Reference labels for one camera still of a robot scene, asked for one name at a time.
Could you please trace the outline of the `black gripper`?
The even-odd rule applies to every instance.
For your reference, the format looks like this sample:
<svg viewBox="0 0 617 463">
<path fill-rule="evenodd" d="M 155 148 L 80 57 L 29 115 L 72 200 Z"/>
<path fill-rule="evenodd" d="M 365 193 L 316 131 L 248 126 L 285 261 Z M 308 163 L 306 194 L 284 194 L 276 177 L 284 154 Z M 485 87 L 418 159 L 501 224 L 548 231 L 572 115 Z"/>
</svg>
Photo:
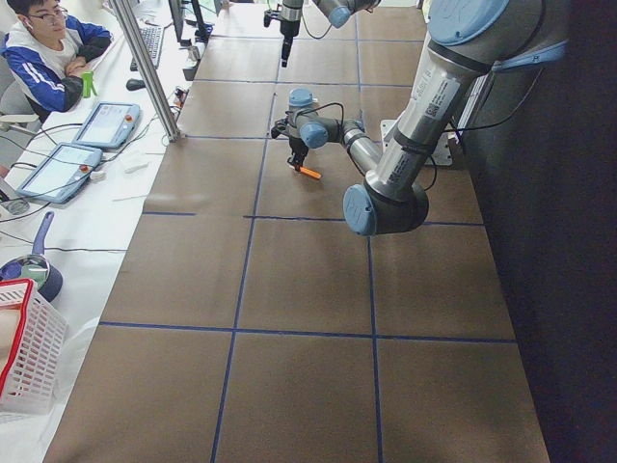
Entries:
<svg viewBox="0 0 617 463">
<path fill-rule="evenodd" d="M 291 148 L 291 155 L 287 163 L 294 169 L 300 170 L 304 166 L 304 161 L 309 153 L 309 147 L 298 137 L 290 136 L 288 144 Z"/>
<path fill-rule="evenodd" d="M 282 62 L 287 67 L 293 40 L 298 36 L 302 18 L 302 0 L 283 0 L 280 8 L 280 31 L 283 35 Z"/>
</svg>

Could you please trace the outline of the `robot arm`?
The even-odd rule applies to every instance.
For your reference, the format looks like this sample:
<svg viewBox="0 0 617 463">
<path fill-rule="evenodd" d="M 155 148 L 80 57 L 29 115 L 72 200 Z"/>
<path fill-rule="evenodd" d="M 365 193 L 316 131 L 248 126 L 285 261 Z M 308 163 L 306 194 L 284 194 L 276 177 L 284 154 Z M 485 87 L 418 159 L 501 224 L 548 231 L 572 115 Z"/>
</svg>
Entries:
<svg viewBox="0 0 617 463">
<path fill-rule="evenodd" d="M 350 17 L 360 11 L 372 11 L 380 1 L 313 1 L 318 11 L 324 15 L 329 24 L 339 29 Z M 283 37 L 281 66 L 287 67 L 294 39 L 298 36 L 303 19 L 304 1 L 281 1 L 274 10 L 269 10 L 264 17 L 277 20 Z"/>
<path fill-rule="evenodd" d="M 344 146 L 364 176 L 343 197 L 348 227 L 368 236 L 409 232 L 423 223 L 429 208 L 415 179 L 474 80 L 559 60 L 568 42 L 570 9 L 568 1 L 434 1 L 410 100 L 385 149 L 358 122 L 319 116 L 307 89 L 290 93 L 286 115 L 271 135 L 288 138 L 288 162 L 296 170 L 309 150 Z"/>
</svg>

